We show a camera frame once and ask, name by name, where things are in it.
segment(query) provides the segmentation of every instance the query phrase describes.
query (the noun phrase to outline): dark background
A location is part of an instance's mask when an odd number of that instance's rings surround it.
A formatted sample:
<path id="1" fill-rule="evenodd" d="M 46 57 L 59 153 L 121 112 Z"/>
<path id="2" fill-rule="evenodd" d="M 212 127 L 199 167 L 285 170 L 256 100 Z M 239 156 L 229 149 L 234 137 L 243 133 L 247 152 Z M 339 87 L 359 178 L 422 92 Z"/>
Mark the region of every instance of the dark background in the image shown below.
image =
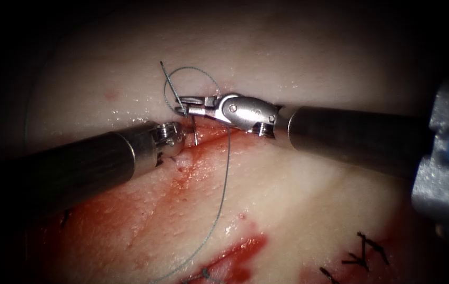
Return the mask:
<path id="1" fill-rule="evenodd" d="M 17 72 L 26 68 L 31 68 L 35 73 L 41 70 L 50 58 L 51 51 L 65 35 L 127 4 L 129 1 L 0 3 L 0 104 L 7 101 L 8 86 Z M 170 4 L 180 5 L 176 2 L 154 5 Z M 413 45 L 440 59 L 440 79 L 449 76 L 449 2 L 377 4 L 349 1 L 335 2 L 332 5 L 341 6 L 342 9 L 364 9 L 372 14 L 383 15 L 384 25 L 391 24 L 407 30 Z M 444 248 L 442 254 L 446 260 L 441 267 L 443 277 L 440 282 L 444 283 L 449 282 L 449 245 L 440 242 L 440 246 Z"/>

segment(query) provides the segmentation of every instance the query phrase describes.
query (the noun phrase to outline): blood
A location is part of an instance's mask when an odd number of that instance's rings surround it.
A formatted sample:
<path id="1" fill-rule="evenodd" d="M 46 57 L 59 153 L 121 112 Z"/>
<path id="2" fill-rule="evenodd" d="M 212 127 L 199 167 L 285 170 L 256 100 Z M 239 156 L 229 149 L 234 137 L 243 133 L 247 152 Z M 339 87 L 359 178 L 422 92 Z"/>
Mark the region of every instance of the blood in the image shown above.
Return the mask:
<path id="1" fill-rule="evenodd" d="M 182 123 L 191 124 L 187 119 Z M 63 215 L 30 226 L 26 249 L 29 271 L 42 280 L 56 282 L 85 282 L 86 275 L 105 277 L 111 271 L 143 271 L 166 247 L 190 236 L 187 224 L 197 218 L 195 208 L 204 204 L 202 199 L 208 195 L 221 193 L 221 186 L 212 186 L 214 152 L 225 153 L 228 140 L 226 128 L 215 121 L 197 119 L 196 127 L 197 146 L 188 135 L 185 148 L 173 160 L 166 159 L 138 181 L 72 208 L 64 227 Z M 234 151 L 255 145 L 257 137 L 231 132 Z M 224 163 L 225 155 L 220 154 L 219 159 Z M 242 265 L 265 242 L 266 238 L 258 235 L 225 252 L 225 259 L 234 267 L 230 279 L 242 281 L 250 277 Z M 213 267 L 223 261 L 216 259 Z M 78 275 L 60 273 L 74 271 L 75 267 Z"/>
<path id="2" fill-rule="evenodd" d="M 248 265 L 249 262 L 258 256 L 267 243 L 268 238 L 266 234 L 255 234 L 245 238 L 217 253 L 208 263 L 201 265 L 199 270 L 194 272 L 193 275 L 198 275 L 199 272 L 206 269 L 209 276 L 213 279 L 229 284 L 244 283 L 250 280 L 253 275 L 253 271 Z M 203 284 L 206 282 L 207 279 L 205 277 L 188 281 L 191 284 Z"/>

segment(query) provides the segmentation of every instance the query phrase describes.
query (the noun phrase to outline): black suture stitch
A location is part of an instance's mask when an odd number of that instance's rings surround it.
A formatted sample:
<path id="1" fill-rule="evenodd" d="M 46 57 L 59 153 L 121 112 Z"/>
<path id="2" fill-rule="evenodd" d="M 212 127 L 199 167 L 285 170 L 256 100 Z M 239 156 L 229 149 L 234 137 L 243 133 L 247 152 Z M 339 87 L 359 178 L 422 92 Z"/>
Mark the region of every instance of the black suture stitch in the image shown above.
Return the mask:
<path id="1" fill-rule="evenodd" d="M 331 284 L 340 284 L 340 282 L 336 281 L 335 278 L 333 278 L 333 276 L 331 276 L 331 274 L 324 268 L 319 267 L 319 270 L 326 276 L 328 277 L 328 279 L 331 281 Z"/>
<path id="2" fill-rule="evenodd" d="M 386 263 L 386 265 L 390 265 L 389 261 L 386 257 L 386 252 L 384 251 L 384 248 L 379 246 L 376 242 L 367 239 L 366 236 L 364 234 L 362 234 L 361 232 L 357 232 L 357 235 L 359 237 L 361 237 L 367 244 L 369 244 L 375 251 L 377 251 L 378 253 L 381 254 L 382 259 L 384 260 L 384 262 Z"/>
<path id="3" fill-rule="evenodd" d="M 368 264 L 366 263 L 366 255 L 365 255 L 365 245 L 369 244 L 372 249 L 378 251 L 386 265 L 389 265 L 389 261 L 387 260 L 386 253 L 384 252 L 384 248 L 379 246 L 376 242 L 369 240 L 366 238 L 364 234 L 361 232 L 357 232 L 356 234 L 358 237 L 361 238 L 361 257 L 356 256 L 355 254 L 349 252 L 349 255 L 354 258 L 354 260 L 342 260 L 342 264 L 357 264 L 359 266 L 362 266 L 366 269 L 366 272 L 370 272 L 370 269 L 368 267 Z"/>
<path id="4" fill-rule="evenodd" d="M 364 260 L 363 258 L 359 258 L 355 254 L 350 252 L 349 255 L 352 256 L 355 260 L 342 260 L 342 264 L 357 264 L 359 266 L 364 267 L 366 269 L 366 272 L 370 272 L 370 268 L 368 268 L 366 260 Z"/>
<path id="5" fill-rule="evenodd" d="M 207 268 L 203 268 L 201 274 L 198 274 L 196 276 L 190 277 L 189 279 L 186 279 L 186 280 L 182 280 L 181 284 L 189 284 L 189 282 L 191 282 L 193 280 L 196 280 L 196 279 L 199 279 L 199 278 L 202 278 L 202 277 L 207 279 L 207 280 L 209 280 L 209 281 L 215 282 L 215 283 L 226 284 L 226 282 L 224 282 L 224 281 L 220 281 L 218 279 L 212 278 L 210 276 L 210 274 L 208 273 Z"/>
<path id="6" fill-rule="evenodd" d="M 66 223 L 68 222 L 68 217 L 70 216 L 70 210 L 69 209 L 66 209 L 64 212 L 63 212 L 63 219 L 61 219 L 61 222 L 59 223 L 59 227 L 61 228 L 61 229 L 63 229 L 64 227 L 65 227 L 65 225 L 66 225 Z"/>

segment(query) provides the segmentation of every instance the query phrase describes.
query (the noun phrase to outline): wound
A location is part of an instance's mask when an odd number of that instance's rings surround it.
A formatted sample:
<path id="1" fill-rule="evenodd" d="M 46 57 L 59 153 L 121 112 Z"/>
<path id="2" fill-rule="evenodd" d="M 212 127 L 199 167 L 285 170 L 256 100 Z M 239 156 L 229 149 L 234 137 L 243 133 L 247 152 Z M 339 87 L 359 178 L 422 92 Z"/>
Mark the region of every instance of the wound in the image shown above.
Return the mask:
<path id="1" fill-rule="evenodd" d="M 177 283 L 203 284 L 206 281 L 216 283 L 244 283 L 253 274 L 251 262 L 268 243 L 266 234 L 256 234 L 222 250 L 207 264 L 200 266 L 198 273 L 183 278 Z"/>

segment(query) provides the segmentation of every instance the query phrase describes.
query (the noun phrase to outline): gray instrument shaft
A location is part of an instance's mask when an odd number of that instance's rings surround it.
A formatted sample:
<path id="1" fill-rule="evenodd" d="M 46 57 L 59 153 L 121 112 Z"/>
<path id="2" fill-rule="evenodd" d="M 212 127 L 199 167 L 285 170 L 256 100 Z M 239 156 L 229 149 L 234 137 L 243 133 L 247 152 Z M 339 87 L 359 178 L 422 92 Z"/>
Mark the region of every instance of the gray instrument shaft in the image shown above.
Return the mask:
<path id="1" fill-rule="evenodd" d="M 283 107 L 275 143 L 385 174 L 414 178 L 434 134 L 427 119 L 321 107 Z"/>
<path id="2" fill-rule="evenodd" d="M 19 219 L 32 220 L 151 171 L 158 164 L 157 126 L 150 121 L 2 164 L 15 188 L 6 202 L 21 211 Z"/>

